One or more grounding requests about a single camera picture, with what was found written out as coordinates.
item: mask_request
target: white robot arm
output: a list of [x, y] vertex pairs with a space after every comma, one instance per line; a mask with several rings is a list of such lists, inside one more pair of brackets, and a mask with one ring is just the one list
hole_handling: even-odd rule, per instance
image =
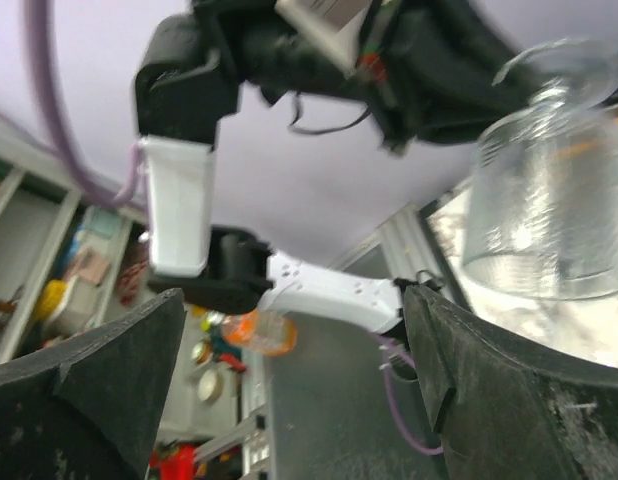
[[[197, 277], [207, 265], [215, 160], [209, 145], [145, 137], [150, 263], [161, 275]], [[258, 308], [342, 320], [384, 333], [398, 324], [402, 299], [391, 280], [349, 275], [293, 258], [269, 257], [274, 287]]]

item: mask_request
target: upside-down glass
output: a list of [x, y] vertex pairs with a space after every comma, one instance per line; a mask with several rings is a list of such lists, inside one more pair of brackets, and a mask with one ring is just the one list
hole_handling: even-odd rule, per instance
[[618, 53], [562, 40], [514, 58], [539, 72], [528, 108], [478, 141], [462, 266], [536, 299], [618, 293], [618, 122], [596, 107], [618, 87]]

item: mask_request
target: black strip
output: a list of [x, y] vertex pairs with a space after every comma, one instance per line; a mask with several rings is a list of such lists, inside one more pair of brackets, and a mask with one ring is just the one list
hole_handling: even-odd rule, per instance
[[418, 221], [418, 224], [420, 225], [420, 228], [422, 229], [424, 233], [424, 236], [427, 241], [427, 244], [429, 245], [429, 248], [431, 248], [434, 259], [436, 260], [436, 263], [438, 264], [438, 267], [440, 268], [442, 278], [447, 283], [447, 287], [449, 288], [449, 291], [451, 292], [453, 301], [459, 307], [467, 310], [468, 312], [474, 313], [473, 309], [469, 305], [469, 302], [467, 301], [467, 297], [465, 297], [465, 294], [462, 291], [462, 288], [460, 288], [460, 284], [458, 283], [458, 280], [456, 279], [456, 276], [454, 275], [453, 270], [451, 270], [451, 266], [449, 265], [449, 262], [447, 262], [447, 258], [445, 257], [445, 254], [442, 252], [442, 249], [440, 248], [440, 244], [438, 243], [438, 240], [436, 239], [436, 235], [433, 233], [433, 230], [429, 226], [428, 218], [433, 213], [438, 211], [438, 209], [439, 209], [439, 201], [434, 200], [433, 202], [425, 205], [421, 210], [419, 210], [416, 213], [416, 220]]

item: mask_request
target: plastic bottle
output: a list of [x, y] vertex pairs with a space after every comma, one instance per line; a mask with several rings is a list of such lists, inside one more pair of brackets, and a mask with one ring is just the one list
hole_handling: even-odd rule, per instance
[[245, 315], [219, 315], [213, 323], [220, 326], [227, 343], [263, 355], [284, 355], [296, 345], [296, 327], [291, 320], [275, 312], [254, 310]]

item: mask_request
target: table surface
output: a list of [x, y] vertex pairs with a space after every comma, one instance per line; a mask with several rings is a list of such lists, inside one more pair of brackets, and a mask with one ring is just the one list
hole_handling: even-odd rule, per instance
[[[414, 451], [395, 427], [379, 370], [377, 342], [358, 327], [301, 315], [298, 344], [264, 360], [271, 473], [278, 480], [439, 480], [442, 456]], [[417, 383], [395, 380], [411, 432], [430, 432]]]

